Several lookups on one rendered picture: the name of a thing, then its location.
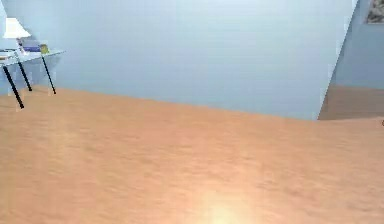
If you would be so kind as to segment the white table lamp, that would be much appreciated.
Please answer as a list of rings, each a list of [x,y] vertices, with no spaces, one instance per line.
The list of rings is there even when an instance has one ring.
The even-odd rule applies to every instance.
[[[22,26],[17,18],[6,18],[5,33],[3,37],[5,39],[15,39],[18,44],[18,49],[23,55],[26,55],[26,51],[23,47],[22,39],[30,36],[31,34]]]

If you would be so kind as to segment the grey framed wall picture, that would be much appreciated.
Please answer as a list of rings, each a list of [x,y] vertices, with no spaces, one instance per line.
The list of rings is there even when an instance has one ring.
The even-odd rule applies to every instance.
[[[384,24],[384,0],[372,0],[366,17],[367,24]]]

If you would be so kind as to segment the glass table with black legs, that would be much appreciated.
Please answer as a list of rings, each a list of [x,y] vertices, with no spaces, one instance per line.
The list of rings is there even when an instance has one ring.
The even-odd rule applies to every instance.
[[[46,54],[29,52],[22,55],[17,50],[3,50],[5,59],[0,60],[0,93],[13,94],[20,109],[24,108],[20,90],[26,88],[32,92],[32,86],[43,79],[48,80],[52,92],[56,93],[54,69],[64,53],[64,50],[50,50]]]

